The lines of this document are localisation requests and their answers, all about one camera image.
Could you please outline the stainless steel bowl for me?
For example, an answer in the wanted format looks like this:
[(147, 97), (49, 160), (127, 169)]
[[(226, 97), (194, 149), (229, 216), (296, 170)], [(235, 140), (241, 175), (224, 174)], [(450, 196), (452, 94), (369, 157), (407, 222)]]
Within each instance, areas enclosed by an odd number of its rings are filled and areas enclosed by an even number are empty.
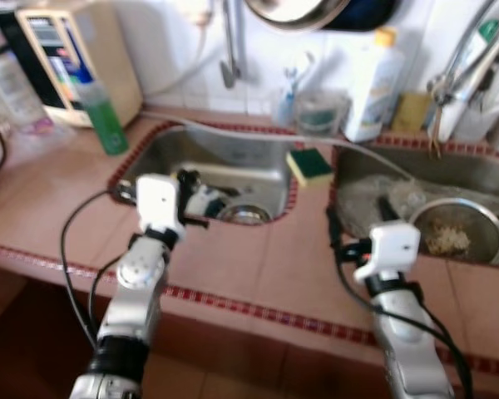
[(232, 204), (220, 210), (216, 219), (224, 223), (262, 225), (271, 223), (271, 213), (261, 206), (245, 203)]

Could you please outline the steel sink basin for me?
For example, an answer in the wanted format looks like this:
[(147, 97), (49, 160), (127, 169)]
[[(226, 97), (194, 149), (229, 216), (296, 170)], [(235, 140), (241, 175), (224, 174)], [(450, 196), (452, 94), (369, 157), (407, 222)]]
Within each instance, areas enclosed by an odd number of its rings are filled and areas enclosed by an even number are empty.
[(200, 184), (230, 195), (228, 205), (261, 206), (274, 221), (284, 216), (293, 202), (295, 181), (286, 163), (291, 149), (291, 144), (278, 141), (243, 140), (186, 126), (162, 126), (131, 153), (112, 184), (119, 190), (120, 202), (131, 204), (140, 175), (198, 170)]
[[(340, 149), (334, 156), (336, 168), (330, 204), (336, 209), (344, 234), (367, 237), (373, 224), (380, 221), (378, 198), (351, 194), (349, 184), (368, 175), (389, 175), (417, 181), (424, 187), (428, 202), (442, 198), (465, 198), (486, 208), (499, 210), (499, 159), (489, 155), (444, 155), (431, 157), (426, 150), (414, 150), (390, 145), (376, 145), (376, 160), (355, 150)], [(466, 264), (489, 265), (444, 258)]]

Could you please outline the yellow green dish sponge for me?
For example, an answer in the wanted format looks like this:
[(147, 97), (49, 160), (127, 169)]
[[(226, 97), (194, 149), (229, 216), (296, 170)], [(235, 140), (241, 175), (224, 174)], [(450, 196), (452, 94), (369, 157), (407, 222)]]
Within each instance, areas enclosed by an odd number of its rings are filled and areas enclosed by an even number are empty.
[(291, 150), (286, 155), (286, 162), (302, 189), (324, 184), (333, 178), (332, 165), (318, 149)]

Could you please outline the plain yellow sponge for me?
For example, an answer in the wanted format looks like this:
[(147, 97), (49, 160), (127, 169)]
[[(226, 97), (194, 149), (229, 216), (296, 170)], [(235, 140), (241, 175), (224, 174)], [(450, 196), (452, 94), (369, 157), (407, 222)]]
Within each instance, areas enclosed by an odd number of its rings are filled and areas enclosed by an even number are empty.
[(402, 133), (420, 131), (431, 106), (432, 98), (426, 92), (404, 92), (395, 103), (391, 130)]

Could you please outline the green dish soap bottle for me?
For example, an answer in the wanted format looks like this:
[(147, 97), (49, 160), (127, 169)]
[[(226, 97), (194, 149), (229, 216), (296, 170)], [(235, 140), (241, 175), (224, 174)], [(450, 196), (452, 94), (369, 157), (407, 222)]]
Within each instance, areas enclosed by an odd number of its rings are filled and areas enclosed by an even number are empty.
[(85, 67), (77, 68), (73, 77), (76, 100), (90, 119), (102, 149), (106, 155), (124, 155), (129, 144), (108, 91)]

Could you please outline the clear cup green scourer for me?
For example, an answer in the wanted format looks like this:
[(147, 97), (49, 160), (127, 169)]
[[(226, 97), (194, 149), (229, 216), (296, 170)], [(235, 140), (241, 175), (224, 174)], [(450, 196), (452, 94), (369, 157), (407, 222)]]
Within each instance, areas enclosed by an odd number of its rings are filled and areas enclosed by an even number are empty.
[(302, 136), (334, 138), (344, 125), (351, 99), (346, 91), (302, 91), (295, 97), (294, 126)]

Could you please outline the clear toothbrush cup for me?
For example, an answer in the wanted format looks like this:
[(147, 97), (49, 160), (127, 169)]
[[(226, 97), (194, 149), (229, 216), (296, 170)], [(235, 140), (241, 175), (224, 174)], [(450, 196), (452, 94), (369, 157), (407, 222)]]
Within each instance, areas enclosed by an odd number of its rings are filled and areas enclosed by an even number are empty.
[(288, 128), (293, 123), (296, 90), (292, 86), (281, 87), (272, 95), (271, 120), (274, 125)]

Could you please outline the white bottle yellow cap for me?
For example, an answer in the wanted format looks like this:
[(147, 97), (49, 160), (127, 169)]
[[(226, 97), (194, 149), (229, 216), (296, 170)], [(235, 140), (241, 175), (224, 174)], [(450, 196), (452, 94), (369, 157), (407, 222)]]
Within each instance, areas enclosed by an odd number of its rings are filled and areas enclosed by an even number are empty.
[(363, 143), (382, 132), (405, 64), (397, 36), (394, 27), (380, 27), (374, 31), (373, 42), (357, 53), (353, 83), (348, 90), (351, 107), (343, 129), (346, 140)]

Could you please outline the beige water ionizer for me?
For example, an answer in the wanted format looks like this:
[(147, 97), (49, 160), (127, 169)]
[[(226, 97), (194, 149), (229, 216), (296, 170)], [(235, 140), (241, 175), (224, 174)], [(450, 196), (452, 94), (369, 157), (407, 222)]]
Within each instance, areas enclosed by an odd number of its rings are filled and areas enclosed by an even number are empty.
[(91, 124), (75, 92), (78, 67), (108, 91), (122, 126), (139, 113), (143, 95), (111, 3), (0, 0), (0, 32), (53, 121)]

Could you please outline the white blue toothbrush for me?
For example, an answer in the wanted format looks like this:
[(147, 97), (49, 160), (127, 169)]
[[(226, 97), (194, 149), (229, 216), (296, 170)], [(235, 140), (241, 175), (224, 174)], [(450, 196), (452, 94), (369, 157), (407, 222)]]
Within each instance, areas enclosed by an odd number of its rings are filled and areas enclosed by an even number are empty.
[(304, 79), (314, 68), (315, 56), (311, 52), (304, 52), (295, 58), (292, 58), (291, 63), (284, 68), (283, 77), (286, 83), (284, 84), (284, 94), (292, 96), (298, 90), (300, 81)]

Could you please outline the chrome sink faucet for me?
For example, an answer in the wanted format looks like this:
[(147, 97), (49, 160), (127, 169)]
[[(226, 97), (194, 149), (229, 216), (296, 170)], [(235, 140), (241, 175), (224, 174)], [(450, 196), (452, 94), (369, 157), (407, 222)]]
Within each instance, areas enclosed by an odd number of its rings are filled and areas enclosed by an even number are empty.
[[(497, 29), (488, 39), (486, 48), (480, 51), (472, 48), (472, 41), (481, 37), (479, 27), (485, 22), (496, 20)], [(493, 65), (499, 61), (499, 0), (482, 0), (475, 7), (470, 22), (457, 42), (446, 68), (427, 84), (433, 104), (445, 106), (451, 102), (468, 103), (482, 83), (492, 74)]]

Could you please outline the hanging dark blue pan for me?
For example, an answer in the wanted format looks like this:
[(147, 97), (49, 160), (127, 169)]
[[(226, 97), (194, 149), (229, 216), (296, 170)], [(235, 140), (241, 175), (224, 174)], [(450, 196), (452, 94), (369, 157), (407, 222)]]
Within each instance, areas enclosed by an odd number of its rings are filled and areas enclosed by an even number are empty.
[(399, 3), (401, 0), (349, 0), (322, 30), (370, 32), (385, 24), (398, 10)]

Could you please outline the hanging steel pan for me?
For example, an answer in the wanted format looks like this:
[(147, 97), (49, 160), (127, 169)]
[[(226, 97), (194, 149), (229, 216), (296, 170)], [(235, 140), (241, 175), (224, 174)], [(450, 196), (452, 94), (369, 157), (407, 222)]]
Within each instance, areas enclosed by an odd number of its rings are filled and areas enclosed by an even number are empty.
[(266, 26), (286, 32), (322, 29), (348, 7), (351, 0), (243, 0)]

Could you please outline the clear plastic bottle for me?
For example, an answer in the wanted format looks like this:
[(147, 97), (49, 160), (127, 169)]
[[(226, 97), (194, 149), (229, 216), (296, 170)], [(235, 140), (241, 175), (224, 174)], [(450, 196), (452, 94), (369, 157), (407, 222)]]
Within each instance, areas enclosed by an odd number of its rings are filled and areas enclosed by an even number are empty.
[(0, 46), (0, 121), (31, 126), (47, 111), (8, 45)]

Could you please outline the grey wall tap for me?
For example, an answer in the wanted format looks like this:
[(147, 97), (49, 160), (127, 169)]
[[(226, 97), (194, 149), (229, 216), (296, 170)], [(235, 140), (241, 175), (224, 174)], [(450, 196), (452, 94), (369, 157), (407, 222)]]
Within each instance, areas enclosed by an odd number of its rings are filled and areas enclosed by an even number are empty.
[(235, 84), (241, 79), (241, 66), (239, 64), (239, 49), (237, 39), (239, 0), (219, 0), (220, 19), (224, 31), (225, 58), (220, 61), (220, 76), (226, 90), (233, 90)]

